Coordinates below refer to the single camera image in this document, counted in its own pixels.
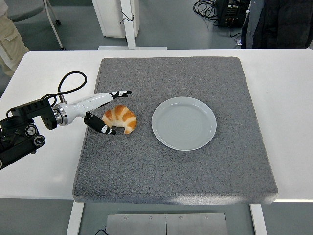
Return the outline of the white-black robot hand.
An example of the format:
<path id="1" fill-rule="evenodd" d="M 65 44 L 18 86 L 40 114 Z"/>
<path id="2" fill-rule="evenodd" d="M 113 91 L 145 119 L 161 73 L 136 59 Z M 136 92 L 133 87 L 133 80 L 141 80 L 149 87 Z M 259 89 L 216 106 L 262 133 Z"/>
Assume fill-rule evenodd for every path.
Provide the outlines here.
<path id="1" fill-rule="evenodd" d="M 92 114 L 92 112 L 116 98 L 127 97 L 131 93 L 131 91 L 97 93 L 83 98 L 74 104 L 59 104 L 63 109 L 61 112 L 63 117 L 61 125 L 69 125 L 76 117 L 83 117 L 84 123 L 93 130 L 103 134 L 115 135 L 116 132 L 106 125 L 102 119 Z"/>

